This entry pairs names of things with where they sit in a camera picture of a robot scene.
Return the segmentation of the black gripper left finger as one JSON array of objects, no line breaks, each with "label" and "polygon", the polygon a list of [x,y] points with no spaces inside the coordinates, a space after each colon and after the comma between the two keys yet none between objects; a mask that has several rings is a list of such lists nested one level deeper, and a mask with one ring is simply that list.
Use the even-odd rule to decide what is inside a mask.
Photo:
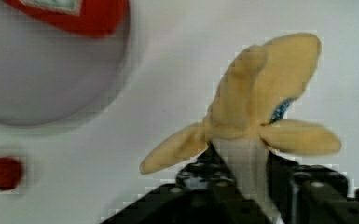
[{"label": "black gripper left finger", "polygon": [[270,224],[243,198],[237,180],[213,146],[176,175],[101,224]]}]

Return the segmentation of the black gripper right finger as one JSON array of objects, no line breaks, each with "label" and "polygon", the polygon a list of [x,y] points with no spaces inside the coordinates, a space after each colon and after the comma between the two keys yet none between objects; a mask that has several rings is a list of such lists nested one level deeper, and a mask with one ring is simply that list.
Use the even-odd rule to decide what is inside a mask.
[{"label": "black gripper right finger", "polygon": [[284,224],[359,224],[359,189],[350,198],[345,175],[270,153],[267,177]]}]

